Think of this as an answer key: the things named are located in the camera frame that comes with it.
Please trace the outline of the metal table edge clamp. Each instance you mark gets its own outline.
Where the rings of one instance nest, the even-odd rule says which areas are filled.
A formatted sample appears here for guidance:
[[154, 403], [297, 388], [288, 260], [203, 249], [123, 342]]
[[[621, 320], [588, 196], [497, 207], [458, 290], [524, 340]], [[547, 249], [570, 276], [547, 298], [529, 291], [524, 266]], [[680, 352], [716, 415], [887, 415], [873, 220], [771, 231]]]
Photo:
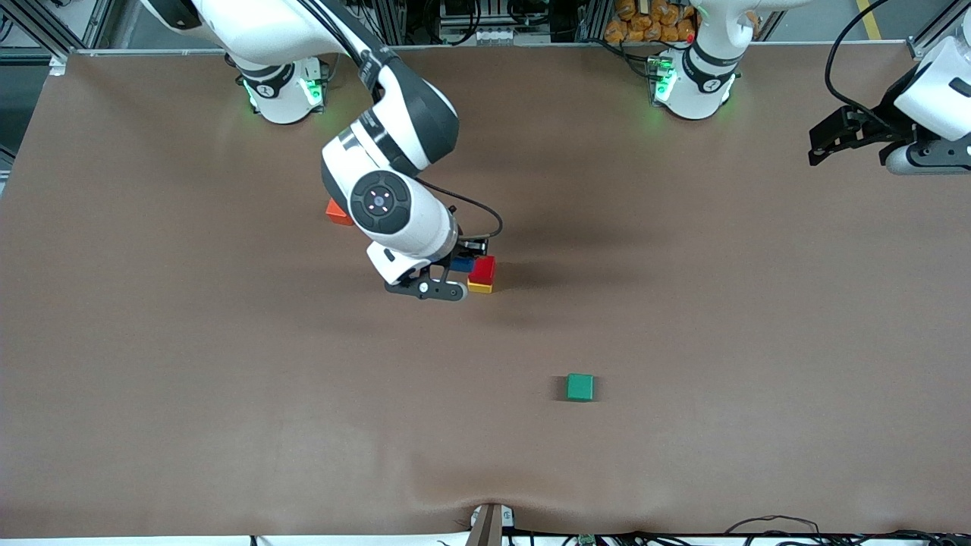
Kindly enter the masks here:
[[471, 523], [464, 546], [509, 546], [505, 532], [514, 529], [514, 511], [505, 504], [481, 504], [473, 511]]

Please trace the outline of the aluminium frame post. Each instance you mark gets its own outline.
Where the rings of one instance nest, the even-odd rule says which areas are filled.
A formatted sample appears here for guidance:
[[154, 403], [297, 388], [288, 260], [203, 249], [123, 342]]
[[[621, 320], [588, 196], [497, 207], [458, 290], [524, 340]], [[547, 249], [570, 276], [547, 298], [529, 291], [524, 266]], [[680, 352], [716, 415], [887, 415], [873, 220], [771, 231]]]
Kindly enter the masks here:
[[18, 11], [9, 17], [33, 45], [9, 48], [2, 59], [9, 64], [46, 66], [49, 75], [64, 75], [70, 55], [82, 48], [69, 27], [44, 7], [39, 11]]
[[923, 59], [944, 38], [957, 37], [967, 18], [971, 20], [971, 0], [947, 0], [916, 34], [907, 38], [912, 58]]

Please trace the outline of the bag of orange snacks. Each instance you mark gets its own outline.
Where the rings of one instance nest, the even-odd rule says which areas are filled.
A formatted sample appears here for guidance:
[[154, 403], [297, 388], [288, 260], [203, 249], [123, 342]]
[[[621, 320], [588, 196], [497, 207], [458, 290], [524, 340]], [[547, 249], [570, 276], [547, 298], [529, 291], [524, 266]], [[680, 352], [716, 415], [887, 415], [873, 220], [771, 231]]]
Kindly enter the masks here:
[[611, 0], [604, 41], [693, 42], [699, 13], [689, 0]]

